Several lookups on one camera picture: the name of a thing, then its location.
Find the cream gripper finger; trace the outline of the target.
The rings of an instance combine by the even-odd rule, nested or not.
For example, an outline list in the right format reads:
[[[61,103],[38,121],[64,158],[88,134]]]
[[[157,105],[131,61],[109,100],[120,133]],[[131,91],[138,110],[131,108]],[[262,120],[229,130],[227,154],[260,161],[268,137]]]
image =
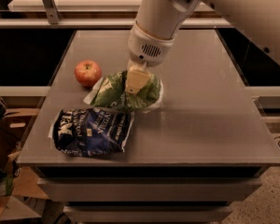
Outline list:
[[[147,63],[129,61],[125,81],[125,91],[131,94],[137,94],[146,86],[150,77],[151,73],[147,68]]]

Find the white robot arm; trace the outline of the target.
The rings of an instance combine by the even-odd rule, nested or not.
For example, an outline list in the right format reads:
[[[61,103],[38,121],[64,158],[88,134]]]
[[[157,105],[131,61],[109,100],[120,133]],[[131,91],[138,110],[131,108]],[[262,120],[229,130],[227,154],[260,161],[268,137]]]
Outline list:
[[[142,0],[128,40],[126,92],[136,94],[163,63],[175,36],[199,8],[214,13],[280,65],[280,0]]]

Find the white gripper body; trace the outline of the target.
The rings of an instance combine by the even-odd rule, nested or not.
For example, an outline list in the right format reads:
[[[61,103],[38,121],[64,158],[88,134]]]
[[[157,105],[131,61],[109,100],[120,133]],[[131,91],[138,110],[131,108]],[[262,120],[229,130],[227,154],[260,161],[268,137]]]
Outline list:
[[[174,41],[175,33],[150,25],[145,27],[136,21],[128,39],[130,60],[150,67],[157,66],[163,63]]]

